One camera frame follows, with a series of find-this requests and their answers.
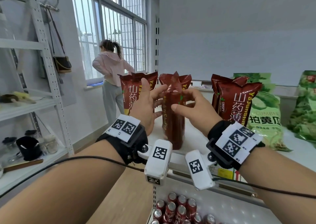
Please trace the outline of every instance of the gray pants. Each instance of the gray pants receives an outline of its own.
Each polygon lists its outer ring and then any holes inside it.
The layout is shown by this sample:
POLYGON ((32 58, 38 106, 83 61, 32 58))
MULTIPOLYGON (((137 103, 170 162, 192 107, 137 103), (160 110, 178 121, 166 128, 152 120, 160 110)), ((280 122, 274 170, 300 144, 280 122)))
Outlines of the gray pants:
POLYGON ((109 121, 109 125, 112 125, 116 120, 115 104, 118 105, 120 113, 124 114, 122 88, 104 81, 102 85, 102 93, 106 117, 109 121))

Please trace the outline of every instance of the black hair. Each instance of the black hair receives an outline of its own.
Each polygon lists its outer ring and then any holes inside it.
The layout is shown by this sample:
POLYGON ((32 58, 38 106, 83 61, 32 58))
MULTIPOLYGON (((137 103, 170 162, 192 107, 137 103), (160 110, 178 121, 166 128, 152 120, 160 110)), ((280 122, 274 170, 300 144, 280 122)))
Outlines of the black hair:
POLYGON ((121 54, 122 54, 121 47, 119 46, 117 42, 112 42, 111 40, 106 39, 100 43, 99 47, 103 47, 105 50, 112 51, 112 52, 114 52, 114 47, 116 47, 116 52, 119 58, 121 58, 121 54))

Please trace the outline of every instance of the hand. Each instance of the hand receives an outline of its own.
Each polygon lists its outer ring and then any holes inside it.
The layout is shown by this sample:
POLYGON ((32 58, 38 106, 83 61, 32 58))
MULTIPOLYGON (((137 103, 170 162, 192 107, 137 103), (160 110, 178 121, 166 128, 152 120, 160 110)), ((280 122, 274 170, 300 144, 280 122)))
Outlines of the hand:
POLYGON ((171 109, 176 113, 188 118, 191 124, 207 137, 209 131, 222 118, 216 113, 212 104, 206 100, 199 90, 189 88, 183 91, 183 94, 193 103, 186 106, 173 104, 171 109))
POLYGON ((139 99, 134 103, 130 116, 140 120, 140 124, 145 127, 147 136, 151 134, 154 128, 154 120, 162 115, 162 112, 153 112, 154 108, 162 104, 163 92, 168 89, 167 85, 160 86, 150 90, 148 81, 142 78, 142 90, 139 99))

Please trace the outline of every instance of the forearm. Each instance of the forearm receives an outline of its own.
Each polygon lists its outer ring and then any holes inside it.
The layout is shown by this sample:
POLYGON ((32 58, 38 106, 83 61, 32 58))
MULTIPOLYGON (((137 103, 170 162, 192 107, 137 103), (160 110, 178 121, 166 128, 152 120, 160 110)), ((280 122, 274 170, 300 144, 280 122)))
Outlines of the forearm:
MULTIPOLYGON (((76 156, 102 156, 123 162, 106 140, 76 156)), ((125 170, 97 159, 70 160, 36 180, 0 209, 1 224, 86 223, 125 170)))
MULTIPOLYGON (((255 148, 240 168, 248 183, 316 195, 316 173, 267 147, 255 148)), ((316 200, 254 188, 283 224, 316 222, 316 200)))

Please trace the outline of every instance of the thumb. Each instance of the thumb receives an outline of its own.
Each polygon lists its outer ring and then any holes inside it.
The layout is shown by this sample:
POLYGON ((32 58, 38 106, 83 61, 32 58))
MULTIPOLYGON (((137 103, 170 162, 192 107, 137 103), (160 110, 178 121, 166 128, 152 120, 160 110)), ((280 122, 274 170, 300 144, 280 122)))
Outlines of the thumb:
POLYGON ((171 109, 176 113, 181 116, 184 116, 186 118, 190 117, 190 113, 192 112, 192 109, 186 106, 182 106, 179 104, 172 104, 171 109))
POLYGON ((139 94, 139 98, 149 98, 150 97, 150 86, 146 78, 142 78, 142 89, 139 94))

